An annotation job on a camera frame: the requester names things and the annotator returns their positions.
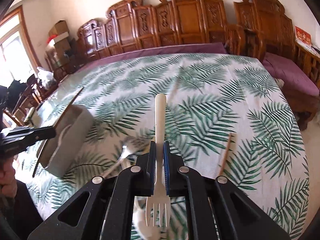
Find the wooden chopstick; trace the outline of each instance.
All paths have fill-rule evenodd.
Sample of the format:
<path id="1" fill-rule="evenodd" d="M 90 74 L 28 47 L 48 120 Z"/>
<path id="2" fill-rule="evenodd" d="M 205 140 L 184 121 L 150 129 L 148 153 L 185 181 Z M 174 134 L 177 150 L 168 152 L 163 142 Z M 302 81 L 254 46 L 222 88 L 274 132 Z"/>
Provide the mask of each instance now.
<path id="1" fill-rule="evenodd" d="M 227 157 L 228 157 L 228 151 L 229 151 L 230 144 L 231 144 L 231 137 L 232 137 L 232 135 L 230 133 L 229 137 L 228 137 L 228 141 L 227 141 L 227 147 L 226 147 L 226 150 L 224 151 L 224 154 L 223 154 L 223 159 L 222 159 L 222 163 L 221 163 L 221 166 L 220 166 L 220 170 L 219 170 L 218 176 L 221 176 L 223 174 L 224 166 L 226 165 L 226 160 L 227 160 Z"/>

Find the hand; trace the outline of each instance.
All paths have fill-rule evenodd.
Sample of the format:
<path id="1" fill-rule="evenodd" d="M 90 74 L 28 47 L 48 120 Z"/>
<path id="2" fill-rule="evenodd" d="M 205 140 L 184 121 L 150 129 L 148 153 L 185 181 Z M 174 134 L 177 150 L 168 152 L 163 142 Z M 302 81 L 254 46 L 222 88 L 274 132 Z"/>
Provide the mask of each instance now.
<path id="1" fill-rule="evenodd" d="M 14 198 L 17 193 L 17 181 L 14 177 L 16 171 L 12 167 L 13 157 L 6 160 L 3 168 L 0 169 L 1 193 L 6 197 Z"/>

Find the white plastic bag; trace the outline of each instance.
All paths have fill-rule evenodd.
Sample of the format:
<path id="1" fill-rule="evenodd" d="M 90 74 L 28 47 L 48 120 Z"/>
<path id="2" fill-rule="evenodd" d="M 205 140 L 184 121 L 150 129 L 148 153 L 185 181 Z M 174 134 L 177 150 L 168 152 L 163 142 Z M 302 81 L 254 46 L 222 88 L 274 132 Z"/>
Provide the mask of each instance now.
<path id="1" fill-rule="evenodd" d="M 39 70 L 38 78 L 41 79 L 41 83 L 44 86 L 44 88 L 48 90 L 50 86 L 56 82 L 56 80 L 53 77 L 53 73 L 50 71 L 46 71 L 42 67 L 37 67 L 37 69 Z"/>

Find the bolt head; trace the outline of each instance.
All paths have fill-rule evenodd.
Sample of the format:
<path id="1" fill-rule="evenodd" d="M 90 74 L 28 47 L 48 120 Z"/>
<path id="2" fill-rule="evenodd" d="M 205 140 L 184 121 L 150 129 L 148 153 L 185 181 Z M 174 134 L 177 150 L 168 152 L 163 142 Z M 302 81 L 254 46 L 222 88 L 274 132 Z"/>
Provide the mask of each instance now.
<path id="1" fill-rule="evenodd" d="M 95 177 L 92 179 L 92 182 L 93 182 L 94 184 L 99 184 L 99 183 L 102 182 L 102 178 L 99 177 L 99 176 L 95 176 Z"/>
<path id="2" fill-rule="evenodd" d="M 135 166 L 132 166 L 130 170 L 132 172 L 139 172 L 139 171 L 141 171 L 141 168 L 140 168 L 140 166 L 135 165 Z"/>
<path id="3" fill-rule="evenodd" d="M 217 178 L 217 181 L 221 184 L 226 184 L 228 182 L 228 179 L 225 176 L 219 176 Z"/>
<path id="4" fill-rule="evenodd" d="M 181 167 L 179 168 L 179 171 L 180 171 L 180 172 L 183 172 L 183 173 L 187 173 L 187 172 L 189 172 L 189 168 L 188 168 L 187 166 L 181 166 Z"/>

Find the white plastic container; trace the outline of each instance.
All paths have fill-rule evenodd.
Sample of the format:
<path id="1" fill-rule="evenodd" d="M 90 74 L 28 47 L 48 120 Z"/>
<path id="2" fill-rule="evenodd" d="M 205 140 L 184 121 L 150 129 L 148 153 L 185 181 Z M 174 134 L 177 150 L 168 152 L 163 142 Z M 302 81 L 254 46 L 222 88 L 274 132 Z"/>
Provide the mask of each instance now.
<path id="1" fill-rule="evenodd" d="M 57 177 L 63 177 L 80 151 L 92 123 L 93 116 L 84 105 L 71 105 L 56 127 L 57 136 L 47 142 L 41 153 L 42 167 Z"/>

